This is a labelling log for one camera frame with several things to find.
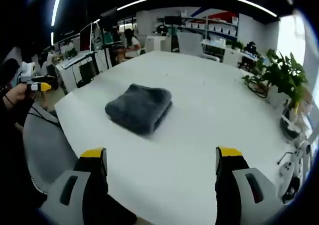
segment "folded towel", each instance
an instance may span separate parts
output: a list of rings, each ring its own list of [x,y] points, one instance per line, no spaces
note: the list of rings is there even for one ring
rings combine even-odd
[[[135,133],[151,134],[171,106],[168,90],[131,84],[123,95],[105,106],[105,112],[115,123]]]

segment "gray towel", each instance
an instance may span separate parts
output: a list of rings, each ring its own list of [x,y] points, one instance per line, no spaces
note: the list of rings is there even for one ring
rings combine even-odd
[[[128,90],[105,106],[111,119],[137,134],[151,134],[172,106],[171,93],[162,88],[131,84]]]

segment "gray chair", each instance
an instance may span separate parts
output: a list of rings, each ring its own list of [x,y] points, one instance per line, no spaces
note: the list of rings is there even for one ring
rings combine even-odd
[[[197,33],[178,32],[177,33],[179,52],[181,54],[189,54],[219,62],[219,58],[209,54],[205,54],[201,44],[202,35]]]
[[[73,170],[78,159],[58,119],[36,103],[25,120],[23,143],[33,184],[45,194],[58,177]]]

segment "ceiling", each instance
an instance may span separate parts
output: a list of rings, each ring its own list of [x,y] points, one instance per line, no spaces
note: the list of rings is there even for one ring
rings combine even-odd
[[[21,44],[29,50],[34,50],[33,47],[36,47],[36,50],[43,49],[50,45],[52,30],[55,32],[55,39],[60,39],[60,34],[72,30],[79,31],[88,22],[98,19],[101,13],[134,1],[137,0],[61,0],[54,28],[51,28],[51,18],[55,0],[33,0],[32,3],[27,3],[27,0],[1,1],[2,10],[6,10],[8,6],[14,7],[14,13],[12,11],[5,13],[10,33],[2,35],[2,39]],[[278,16],[288,15],[292,11],[286,0],[248,1],[265,7]],[[175,6],[198,6],[239,12],[262,23],[270,23],[278,19],[251,5],[235,0],[149,0],[119,11],[118,17],[131,16],[141,10]]]

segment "potted plant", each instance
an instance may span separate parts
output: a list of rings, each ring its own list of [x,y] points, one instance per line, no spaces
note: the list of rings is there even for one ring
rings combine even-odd
[[[241,51],[244,48],[244,44],[240,41],[226,40],[226,45],[234,50]]]
[[[267,57],[270,66],[262,64],[261,60],[256,63],[254,76],[245,76],[245,84],[265,85],[266,97],[275,90],[277,93],[284,93],[291,99],[289,108],[296,108],[304,97],[304,85],[307,84],[306,74],[303,67],[298,64],[293,56],[277,56],[273,49],[268,50]]]

